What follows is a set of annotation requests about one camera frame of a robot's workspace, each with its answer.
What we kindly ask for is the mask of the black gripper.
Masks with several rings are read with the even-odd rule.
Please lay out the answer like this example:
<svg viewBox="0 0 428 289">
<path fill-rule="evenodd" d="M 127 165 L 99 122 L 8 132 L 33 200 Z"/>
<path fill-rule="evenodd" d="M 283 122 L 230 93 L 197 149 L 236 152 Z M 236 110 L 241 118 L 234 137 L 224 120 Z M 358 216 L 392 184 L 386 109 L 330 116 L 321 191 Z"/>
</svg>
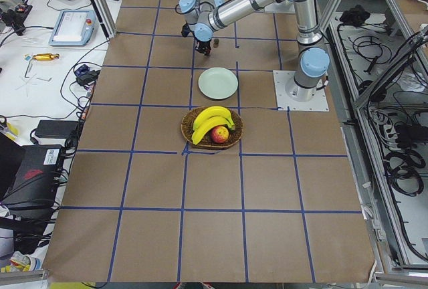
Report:
<svg viewBox="0 0 428 289">
<path fill-rule="evenodd" d="M 211 40 L 209 41 L 200 41 L 197 40 L 197 45 L 195 50 L 200 54 L 210 54 L 211 53 Z"/>
</svg>

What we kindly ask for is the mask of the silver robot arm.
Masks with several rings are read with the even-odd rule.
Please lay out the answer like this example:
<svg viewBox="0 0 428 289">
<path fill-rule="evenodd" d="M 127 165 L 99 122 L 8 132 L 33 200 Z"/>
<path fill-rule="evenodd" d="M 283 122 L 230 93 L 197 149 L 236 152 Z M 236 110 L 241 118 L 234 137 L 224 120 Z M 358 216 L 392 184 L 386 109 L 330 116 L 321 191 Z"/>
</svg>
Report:
<svg viewBox="0 0 428 289">
<path fill-rule="evenodd" d="M 308 102 L 323 89 L 320 81 L 330 65 L 323 33 L 318 23 L 316 0 L 179 0 L 176 13 L 185 18 L 181 35 L 192 35 L 196 51 L 208 56 L 216 31 L 251 15 L 266 13 L 294 13 L 297 22 L 298 68 L 287 81 L 285 90 L 290 98 Z"/>
</svg>

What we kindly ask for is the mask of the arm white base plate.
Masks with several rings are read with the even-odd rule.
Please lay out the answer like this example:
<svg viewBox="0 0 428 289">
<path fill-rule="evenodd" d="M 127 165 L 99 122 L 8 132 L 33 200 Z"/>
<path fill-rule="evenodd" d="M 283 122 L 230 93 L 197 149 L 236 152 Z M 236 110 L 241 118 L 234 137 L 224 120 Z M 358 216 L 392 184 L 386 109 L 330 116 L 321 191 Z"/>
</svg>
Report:
<svg viewBox="0 0 428 289">
<path fill-rule="evenodd" d="M 277 109 L 282 111 L 328 112 L 322 80 L 315 88 L 302 88 L 294 81 L 295 71 L 274 70 Z"/>
</svg>

